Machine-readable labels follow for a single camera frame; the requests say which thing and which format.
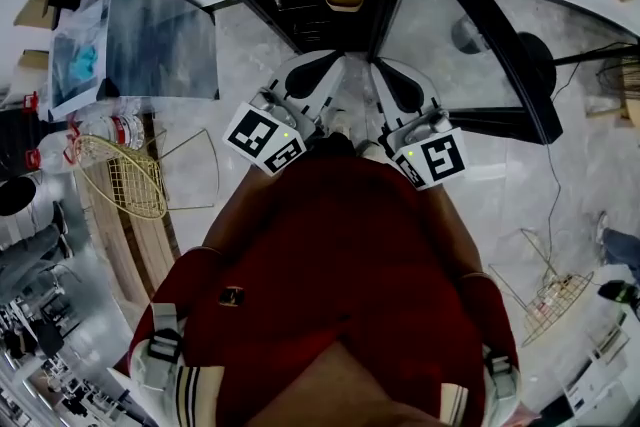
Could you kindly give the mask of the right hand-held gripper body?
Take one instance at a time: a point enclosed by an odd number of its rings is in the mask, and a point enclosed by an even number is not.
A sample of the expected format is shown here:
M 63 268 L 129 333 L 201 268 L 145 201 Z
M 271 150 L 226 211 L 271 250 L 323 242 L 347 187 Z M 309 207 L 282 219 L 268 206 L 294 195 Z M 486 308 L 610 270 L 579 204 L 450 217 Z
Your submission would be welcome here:
M 452 125 L 442 105 L 424 113 L 399 110 L 398 126 L 388 126 L 382 108 L 381 113 L 381 144 L 415 189 L 432 188 L 466 171 L 462 131 Z

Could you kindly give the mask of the person's right forearm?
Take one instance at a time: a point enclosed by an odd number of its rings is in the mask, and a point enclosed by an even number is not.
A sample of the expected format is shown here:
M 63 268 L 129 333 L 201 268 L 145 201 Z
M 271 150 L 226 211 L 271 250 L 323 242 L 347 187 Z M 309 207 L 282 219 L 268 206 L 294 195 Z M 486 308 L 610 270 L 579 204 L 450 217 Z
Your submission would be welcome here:
M 478 248 L 456 207 L 441 185 L 419 193 L 427 224 L 440 260 L 455 277 L 482 273 Z

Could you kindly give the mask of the person's left forearm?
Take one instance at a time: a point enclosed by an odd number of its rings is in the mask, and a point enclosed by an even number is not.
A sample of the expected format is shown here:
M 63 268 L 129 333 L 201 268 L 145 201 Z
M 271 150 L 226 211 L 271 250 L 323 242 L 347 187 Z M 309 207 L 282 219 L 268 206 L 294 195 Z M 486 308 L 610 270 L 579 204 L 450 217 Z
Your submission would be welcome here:
M 269 213 L 277 179 L 251 166 L 218 213 L 201 246 L 227 258 L 242 253 Z

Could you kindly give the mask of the person's white left shoe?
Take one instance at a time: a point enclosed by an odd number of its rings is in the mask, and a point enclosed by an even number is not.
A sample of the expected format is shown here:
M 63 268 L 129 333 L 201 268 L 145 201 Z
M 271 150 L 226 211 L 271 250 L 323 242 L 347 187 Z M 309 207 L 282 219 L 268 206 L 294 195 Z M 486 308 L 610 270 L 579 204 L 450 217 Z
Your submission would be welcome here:
M 348 113 L 343 109 L 334 109 L 328 113 L 327 130 L 329 134 L 341 134 L 350 138 L 351 122 Z

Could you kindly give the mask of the person's white shoe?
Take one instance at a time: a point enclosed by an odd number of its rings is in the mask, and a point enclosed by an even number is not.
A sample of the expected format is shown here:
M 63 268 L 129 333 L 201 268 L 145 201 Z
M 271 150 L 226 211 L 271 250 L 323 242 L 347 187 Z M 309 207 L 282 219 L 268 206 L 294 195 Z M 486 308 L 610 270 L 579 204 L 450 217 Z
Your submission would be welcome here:
M 358 157 L 368 160 L 383 162 L 386 158 L 386 152 L 377 142 L 371 140 L 362 141 L 356 148 Z
M 351 122 L 348 113 L 343 109 L 334 109 L 328 113 L 327 130 L 329 134 L 341 134 L 350 138 Z

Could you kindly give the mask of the person's white right shoe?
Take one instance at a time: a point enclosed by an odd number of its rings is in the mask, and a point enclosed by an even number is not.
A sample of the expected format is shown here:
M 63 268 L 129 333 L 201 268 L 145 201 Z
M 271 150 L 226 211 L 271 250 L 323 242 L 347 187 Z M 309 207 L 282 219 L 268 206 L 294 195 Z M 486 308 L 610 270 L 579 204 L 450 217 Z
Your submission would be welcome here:
M 383 162 L 386 158 L 386 152 L 377 142 L 371 140 L 362 141 L 356 148 L 358 157 L 368 160 Z

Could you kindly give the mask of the person's black trousers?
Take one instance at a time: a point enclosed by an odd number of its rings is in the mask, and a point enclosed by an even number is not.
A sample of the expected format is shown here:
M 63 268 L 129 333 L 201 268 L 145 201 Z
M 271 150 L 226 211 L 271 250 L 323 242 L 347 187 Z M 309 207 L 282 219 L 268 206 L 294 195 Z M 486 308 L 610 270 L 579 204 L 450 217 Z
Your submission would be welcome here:
M 318 137 L 311 144 L 309 153 L 315 158 L 356 157 L 356 150 L 348 136 L 332 132 Z

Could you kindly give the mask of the grey trash bin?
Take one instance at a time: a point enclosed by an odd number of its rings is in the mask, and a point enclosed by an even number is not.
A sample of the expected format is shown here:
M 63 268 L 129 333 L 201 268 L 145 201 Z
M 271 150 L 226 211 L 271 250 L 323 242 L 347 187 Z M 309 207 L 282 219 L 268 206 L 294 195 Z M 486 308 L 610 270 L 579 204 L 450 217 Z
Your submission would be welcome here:
M 468 14 L 460 17 L 451 27 L 454 46 L 466 55 L 486 52 L 490 46 Z

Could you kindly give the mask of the black fan stand base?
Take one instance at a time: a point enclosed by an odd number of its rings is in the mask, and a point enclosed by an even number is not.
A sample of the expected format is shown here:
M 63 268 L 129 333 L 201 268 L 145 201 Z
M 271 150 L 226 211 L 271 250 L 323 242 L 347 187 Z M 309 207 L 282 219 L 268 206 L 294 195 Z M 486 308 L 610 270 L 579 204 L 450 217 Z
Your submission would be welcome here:
M 604 61 L 608 58 L 640 58 L 640 39 L 634 43 L 614 41 L 605 46 L 587 50 L 580 54 L 554 58 L 548 46 L 537 36 L 527 32 L 521 32 L 519 36 L 521 41 L 525 45 L 525 48 L 528 51 L 529 55 L 533 59 L 533 63 L 536 65 L 536 68 L 540 72 L 543 81 L 549 91 L 549 95 L 553 101 L 556 100 L 561 91 L 564 91 L 569 87 L 571 81 L 573 80 L 573 77 L 575 76 L 581 65 L 591 62 L 599 62 L 600 67 L 595 72 L 595 79 L 597 81 L 599 89 L 598 95 L 604 98 L 616 99 L 619 102 L 617 98 L 606 97 L 601 92 L 596 73 L 601 69 Z M 571 72 L 570 78 L 567 80 L 567 83 L 564 86 L 557 88 L 557 69 L 565 65 L 573 65 L 573 71 Z

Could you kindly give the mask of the clear bottle red label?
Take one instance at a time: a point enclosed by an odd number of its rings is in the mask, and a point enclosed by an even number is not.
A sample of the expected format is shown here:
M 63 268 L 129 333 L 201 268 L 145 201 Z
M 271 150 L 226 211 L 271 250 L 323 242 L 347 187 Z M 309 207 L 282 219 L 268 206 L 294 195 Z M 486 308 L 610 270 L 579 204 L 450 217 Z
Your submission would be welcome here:
M 79 127 L 81 136 L 92 135 L 134 150 L 140 149 L 145 140 L 142 120 L 136 115 L 97 116 L 84 120 Z

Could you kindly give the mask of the person's red shirt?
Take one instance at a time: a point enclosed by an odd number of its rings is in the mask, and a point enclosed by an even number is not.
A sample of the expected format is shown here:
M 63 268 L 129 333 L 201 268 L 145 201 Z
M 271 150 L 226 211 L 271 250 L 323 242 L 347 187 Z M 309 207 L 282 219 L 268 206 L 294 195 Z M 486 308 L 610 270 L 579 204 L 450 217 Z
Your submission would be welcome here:
M 484 272 L 452 276 L 421 191 L 360 157 L 301 157 L 231 258 L 196 247 L 128 355 L 157 427 L 505 427 L 516 344 Z

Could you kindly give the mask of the wooden slat pallet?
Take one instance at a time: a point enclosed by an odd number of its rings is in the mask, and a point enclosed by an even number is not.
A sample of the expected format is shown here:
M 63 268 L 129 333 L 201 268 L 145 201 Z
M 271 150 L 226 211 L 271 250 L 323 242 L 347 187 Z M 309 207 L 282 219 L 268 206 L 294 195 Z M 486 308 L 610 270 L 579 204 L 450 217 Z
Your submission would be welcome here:
M 145 139 L 156 135 L 148 118 L 143 126 Z M 91 236 L 113 273 L 116 296 L 145 306 L 178 257 L 169 213 L 153 221 L 135 218 L 102 198 L 78 169 L 76 178 Z

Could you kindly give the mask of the blue cloth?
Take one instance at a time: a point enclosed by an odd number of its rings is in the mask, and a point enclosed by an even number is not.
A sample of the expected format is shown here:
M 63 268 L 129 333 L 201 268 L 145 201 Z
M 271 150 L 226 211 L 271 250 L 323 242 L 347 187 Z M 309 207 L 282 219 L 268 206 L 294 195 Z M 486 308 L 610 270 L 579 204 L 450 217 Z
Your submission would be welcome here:
M 80 46 L 68 66 L 69 78 L 76 83 L 90 81 L 95 75 L 98 52 L 94 45 Z

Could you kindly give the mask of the light wooden stool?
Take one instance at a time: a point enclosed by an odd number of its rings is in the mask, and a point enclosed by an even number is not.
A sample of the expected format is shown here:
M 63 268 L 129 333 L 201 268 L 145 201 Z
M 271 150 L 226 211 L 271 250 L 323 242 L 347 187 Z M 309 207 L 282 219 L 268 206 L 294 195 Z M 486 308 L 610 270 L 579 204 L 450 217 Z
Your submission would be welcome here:
M 587 118 L 617 116 L 640 129 L 640 58 L 608 58 L 596 73 L 601 92 L 606 97 L 617 98 L 619 106 L 592 110 Z

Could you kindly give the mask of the black round stool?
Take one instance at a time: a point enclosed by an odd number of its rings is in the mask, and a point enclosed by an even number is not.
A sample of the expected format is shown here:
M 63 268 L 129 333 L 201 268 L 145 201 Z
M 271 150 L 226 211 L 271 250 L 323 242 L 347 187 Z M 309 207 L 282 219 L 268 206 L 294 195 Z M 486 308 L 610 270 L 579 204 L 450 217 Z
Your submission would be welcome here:
M 36 192 L 36 184 L 28 176 L 15 177 L 0 185 L 0 216 L 12 216 L 26 208 Z

